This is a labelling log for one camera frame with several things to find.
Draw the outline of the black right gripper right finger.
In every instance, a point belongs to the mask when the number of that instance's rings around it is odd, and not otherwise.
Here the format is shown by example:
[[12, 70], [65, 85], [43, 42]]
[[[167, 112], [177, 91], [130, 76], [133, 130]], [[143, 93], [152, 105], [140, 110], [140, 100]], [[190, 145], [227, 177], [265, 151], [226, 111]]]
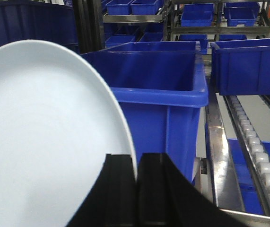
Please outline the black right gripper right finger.
[[165, 153], [145, 153], [138, 167], [140, 227], [270, 227], [270, 217], [219, 209]]

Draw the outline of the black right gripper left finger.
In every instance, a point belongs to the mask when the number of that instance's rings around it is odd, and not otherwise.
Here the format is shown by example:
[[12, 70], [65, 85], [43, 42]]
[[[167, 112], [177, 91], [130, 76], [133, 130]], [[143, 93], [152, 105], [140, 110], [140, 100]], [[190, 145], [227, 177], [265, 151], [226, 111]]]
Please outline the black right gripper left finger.
[[137, 192], [130, 155], [107, 154], [103, 168], [68, 227], [135, 227]]

